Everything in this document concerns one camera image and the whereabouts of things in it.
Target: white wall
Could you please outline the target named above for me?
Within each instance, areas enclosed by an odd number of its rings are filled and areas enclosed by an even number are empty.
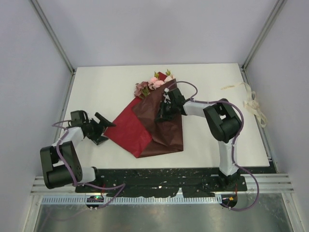
[[[39,0],[74,67],[243,63],[276,0]]]
[[[309,1],[287,1],[248,69],[279,165],[309,215]]]
[[[0,7],[0,231],[21,231],[70,78],[27,0]]]

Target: flower bouquet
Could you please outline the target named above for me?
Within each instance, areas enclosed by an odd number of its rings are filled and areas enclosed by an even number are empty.
[[[171,121],[155,122],[164,89],[174,82],[176,79],[167,70],[165,74],[154,73],[149,81],[137,83],[135,98],[113,121],[116,127],[107,128],[104,136],[136,158],[183,151],[181,115]]]

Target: white ribbon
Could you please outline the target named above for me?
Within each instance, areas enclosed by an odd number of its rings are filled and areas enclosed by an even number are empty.
[[[237,86],[240,86],[240,85],[243,85],[243,84],[245,85],[246,91],[247,91],[247,100],[244,101],[244,107],[249,113],[254,114],[256,116],[261,127],[264,128],[267,124],[267,118],[262,113],[262,111],[260,110],[260,105],[259,105],[259,102],[257,101],[257,98],[256,98],[256,92],[251,90],[250,85],[242,82],[242,83],[239,83],[237,85],[225,86],[225,87],[221,88],[221,90],[237,87]]]

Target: metal floor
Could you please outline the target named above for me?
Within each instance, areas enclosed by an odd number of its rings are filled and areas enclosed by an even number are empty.
[[[255,194],[239,194],[238,208]],[[98,211],[85,205],[41,205],[35,232],[292,232],[281,194],[261,194],[257,205],[233,212],[218,204],[111,205]]]

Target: metal frame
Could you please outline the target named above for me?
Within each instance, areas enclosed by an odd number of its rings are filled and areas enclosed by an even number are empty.
[[[264,39],[266,38],[267,34],[269,33],[272,25],[275,23],[278,15],[280,14],[281,10],[283,9],[287,0],[277,0],[275,6],[273,7],[270,15],[268,16],[260,34],[258,35],[257,39],[255,40],[242,68],[244,70],[247,69],[251,60],[253,59],[254,55],[256,54],[257,50],[260,48],[261,44],[263,43]]]
[[[70,73],[73,75],[74,74],[74,68],[68,58],[68,56],[66,55],[61,43],[59,42],[52,26],[50,25],[50,23],[48,22],[48,19],[44,13],[44,11],[42,10],[40,4],[38,3],[37,0],[29,0],[30,4],[32,5],[34,11],[36,12],[37,16],[39,17],[39,19],[41,20],[41,22],[43,23],[43,26],[45,27],[48,35],[50,36],[50,38],[52,39],[53,43],[56,46],[56,49],[58,50],[58,52],[60,53],[61,57],[63,58],[63,61],[66,63]]]
[[[284,7],[287,0],[277,0],[275,6],[273,7],[269,17],[266,20],[266,23],[263,26],[263,29],[261,30],[258,38],[254,42],[245,62],[240,67],[240,71],[243,77],[244,82],[250,84],[250,81],[248,79],[246,69],[249,66],[251,60],[253,59],[254,55],[258,51],[259,47],[261,46],[262,42],[264,41],[265,37],[267,36],[268,32],[270,31],[272,25],[274,24],[276,18],[278,17],[279,13],[281,12],[282,8]],[[48,22],[46,15],[44,14],[40,4],[37,0],[29,0],[31,5],[33,6],[36,14],[38,15],[39,19],[42,21],[45,29],[47,30],[49,36],[51,37],[53,43],[55,44],[57,50],[59,51],[60,55],[62,56],[64,62],[66,63],[69,71],[71,72],[72,76],[70,79],[70,83],[68,86],[67,94],[63,103],[62,112],[60,116],[60,120],[64,119],[65,112],[68,106],[70,93],[72,90],[74,78],[75,78],[75,69],[73,68],[71,62],[69,61],[69,58],[67,57],[64,49],[61,46],[61,43],[59,42],[55,32],[53,31],[50,23]],[[268,159],[271,161],[272,159],[275,161],[276,157],[275,154],[272,152],[271,145],[269,143],[269,138],[267,135],[267,132],[258,124],[258,128],[262,137],[262,141],[265,147],[265,150],[267,152]],[[59,137],[60,130],[56,131],[55,134],[55,140]],[[278,163],[275,162],[275,166],[277,171],[280,171],[278,168]],[[239,194],[251,194],[256,193],[256,185],[255,182],[252,180],[252,178],[249,175],[244,175],[246,178],[246,183],[248,186],[248,190],[246,192],[239,192]],[[294,195],[294,189],[292,187],[291,181],[287,174],[255,174],[259,185],[260,185],[260,193],[281,193],[282,198],[284,200],[293,230],[296,232],[302,232],[304,231],[301,220],[299,219],[299,214],[297,212],[297,208],[295,206],[293,195]],[[31,190],[31,198],[32,198],[32,204],[28,213],[28,218],[25,223],[24,231],[25,232],[32,232],[35,228],[35,223],[37,221],[37,218],[39,217],[39,210],[40,206],[42,204],[46,203],[72,203],[74,201],[74,204],[86,204],[87,201],[85,199],[89,195],[99,195],[100,193],[75,193],[75,188],[73,186],[64,186],[61,188],[55,188],[55,189],[47,189],[43,177],[38,176],[35,178],[32,190]],[[205,199],[200,198],[198,199],[197,203],[218,203],[221,199],[221,194],[229,194],[228,192],[216,192],[215,198],[213,199]],[[177,193],[178,200],[172,200],[164,199],[164,200],[149,200],[146,201],[144,198],[135,198],[131,200],[127,200],[126,203],[130,204],[144,204],[146,203],[185,203],[185,201],[181,198],[182,191],[179,190]]]

